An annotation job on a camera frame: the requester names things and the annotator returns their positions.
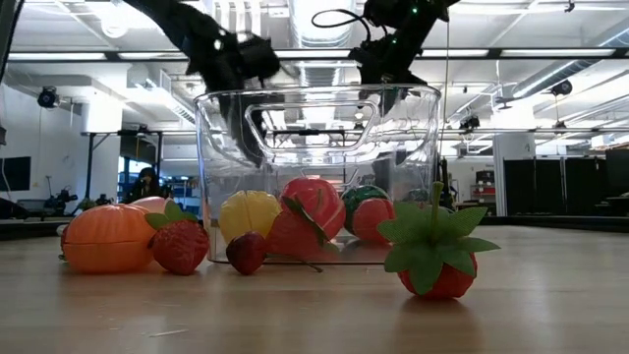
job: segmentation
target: ceiling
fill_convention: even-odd
[[[306,4],[308,18],[322,9],[339,6],[352,7],[354,1],[341,0],[288,0]],[[276,50],[304,47],[295,38],[291,28],[291,11],[283,0],[224,0],[188,1],[202,11],[212,13],[222,26],[229,30],[251,30],[262,37],[271,38]],[[362,13],[363,0],[353,10]],[[626,0],[579,0],[576,8],[564,13],[567,0],[461,0],[450,10],[450,24],[438,22],[427,38],[424,48],[590,48],[599,46],[602,35],[609,29],[629,30],[629,3]],[[259,26],[255,21],[259,7]],[[351,25],[349,38],[343,47],[357,46],[365,38],[360,24]],[[382,36],[380,29],[372,29],[374,37]],[[164,51],[176,49],[161,31],[146,17],[130,7],[114,6],[109,1],[55,1],[27,0],[14,36],[14,52],[50,51]],[[555,119],[568,119],[568,127],[601,126],[608,121],[616,122],[629,116],[627,104],[606,102],[629,94],[629,60],[602,60],[580,73],[571,76],[573,91],[559,96],[538,92],[525,99],[509,103],[511,106],[532,110],[535,120],[527,124],[551,127]],[[285,62],[287,67],[304,63]],[[339,78],[330,84],[351,84],[360,81],[356,66],[351,61],[328,63],[342,67]],[[451,119],[453,128],[469,114],[477,114],[483,127],[496,127],[494,99],[506,94],[502,85],[517,85],[539,71],[554,65],[555,60],[444,60],[416,61],[411,71],[445,93],[442,106]],[[164,104],[163,100],[145,99],[139,82],[133,77],[159,79],[160,72],[172,81],[172,93],[184,109],[193,110],[193,99],[203,92],[203,85],[196,77],[185,76],[186,63],[46,63],[9,65],[9,77],[26,78],[13,80],[13,84],[30,91],[39,88],[33,79],[37,76],[86,75],[99,80],[124,96],[128,109],[125,121],[144,122],[156,129],[192,129],[182,123],[182,115]],[[280,73],[271,80],[272,85],[298,85],[299,80]],[[470,101],[471,111],[465,109]],[[591,113],[600,107],[597,113]],[[571,137],[574,144],[581,144],[590,135]],[[181,142],[167,140],[165,144],[193,144],[190,139]]]

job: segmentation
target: toy lemon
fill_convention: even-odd
[[[225,243],[249,231],[266,237],[282,208],[275,197],[261,191],[240,191],[220,208],[218,225]]]

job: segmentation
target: person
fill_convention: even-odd
[[[143,168],[138,175],[138,180],[134,183],[131,192],[127,195],[125,203],[133,203],[147,197],[161,197],[159,188],[159,178],[152,167]]]

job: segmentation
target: clear plastic bin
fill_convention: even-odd
[[[207,258],[226,262],[229,241],[253,229],[280,255],[297,252],[301,256],[293,258],[315,263],[383,262],[390,246],[376,227],[393,217],[392,202],[429,199],[439,99],[438,90],[415,86],[199,97]],[[322,254],[312,249],[321,246],[322,234],[287,207],[285,197],[299,202],[338,252],[328,245]]]

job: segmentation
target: table surface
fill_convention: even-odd
[[[626,353],[629,238],[488,226],[460,301],[423,302],[381,266],[203,263],[179,277],[72,274],[58,238],[0,243],[3,353]]]

